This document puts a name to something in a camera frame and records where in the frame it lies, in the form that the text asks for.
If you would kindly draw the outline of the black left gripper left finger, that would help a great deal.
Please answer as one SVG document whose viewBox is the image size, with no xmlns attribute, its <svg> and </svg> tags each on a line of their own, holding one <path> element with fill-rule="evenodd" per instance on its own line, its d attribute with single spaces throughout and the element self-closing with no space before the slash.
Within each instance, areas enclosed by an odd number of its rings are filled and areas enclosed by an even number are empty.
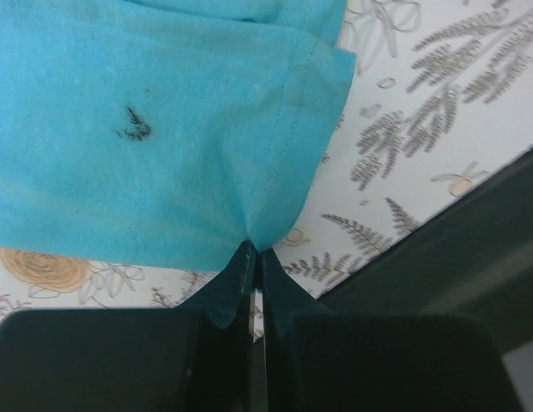
<svg viewBox="0 0 533 412">
<path fill-rule="evenodd" d="M 0 411 L 247 411 L 254 248 L 174 308 L 26 310 L 0 324 Z"/>
</svg>

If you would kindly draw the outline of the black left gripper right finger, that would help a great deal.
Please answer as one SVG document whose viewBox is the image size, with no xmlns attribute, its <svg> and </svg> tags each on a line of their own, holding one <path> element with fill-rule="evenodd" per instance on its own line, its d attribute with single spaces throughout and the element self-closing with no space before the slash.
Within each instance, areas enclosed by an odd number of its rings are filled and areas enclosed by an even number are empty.
<svg viewBox="0 0 533 412">
<path fill-rule="evenodd" d="M 271 411 L 514 411 L 488 333 L 439 315 L 333 311 L 259 258 Z"/>
</svg>

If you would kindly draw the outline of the turquoise t shirt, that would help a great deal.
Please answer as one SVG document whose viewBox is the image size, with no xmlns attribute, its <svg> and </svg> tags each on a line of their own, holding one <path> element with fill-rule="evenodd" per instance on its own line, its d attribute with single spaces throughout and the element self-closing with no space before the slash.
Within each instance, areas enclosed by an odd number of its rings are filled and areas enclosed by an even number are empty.
<svg viewBox="0 0 533 412">
<path fill-rule="evenodd" d="M 0 247 L 221 270 L 294 227 L 343 1 L 0 1 Z"/>
</svg>

